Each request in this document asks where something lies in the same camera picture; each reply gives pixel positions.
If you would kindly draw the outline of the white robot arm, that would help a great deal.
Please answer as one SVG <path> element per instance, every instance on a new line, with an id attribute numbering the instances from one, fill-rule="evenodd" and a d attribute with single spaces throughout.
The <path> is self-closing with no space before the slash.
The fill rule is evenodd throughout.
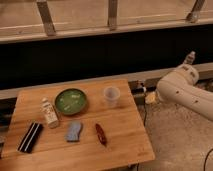
<path id="1" fill-rule="evenodd" d="M 156 90 L 145 97 L 145 103 L 174 102 L 213 121 L 213 92 L 198 88 L 199 73 L 189 64 L 181 64 L 163 76 Z"/>

